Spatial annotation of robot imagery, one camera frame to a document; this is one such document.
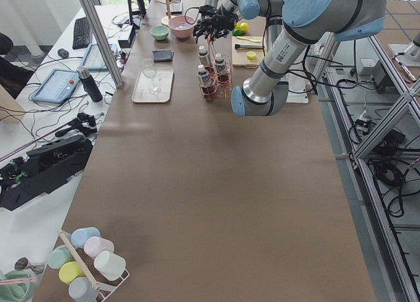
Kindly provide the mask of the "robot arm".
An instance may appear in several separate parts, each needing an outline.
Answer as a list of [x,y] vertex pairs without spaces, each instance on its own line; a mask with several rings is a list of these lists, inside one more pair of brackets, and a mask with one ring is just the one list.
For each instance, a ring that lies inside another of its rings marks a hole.
[[237,116],[270,116],[287,100],[289,85],[282,81],[291,65],[326,32],[337,41],[379,33],[385,23],[387,0],[285,0],[283,28],[252,77],[231,94]]
[[232,32],[240,19],[266,18],[266,27],[281,25],[284,0],[205,0],[193,36],[214,41]]

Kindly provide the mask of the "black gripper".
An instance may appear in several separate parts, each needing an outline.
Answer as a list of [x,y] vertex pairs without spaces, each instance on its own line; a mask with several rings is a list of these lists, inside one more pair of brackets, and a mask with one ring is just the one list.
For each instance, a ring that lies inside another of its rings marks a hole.
[[211,5],[204,5],[199,8],[201,19],[194,26],[193,36],[198,42],[198,38],[204,36],[206,39],[214,41],[224,37],[233,31],[239,18],[233,10],[227,10],[223,6],[218,9]]

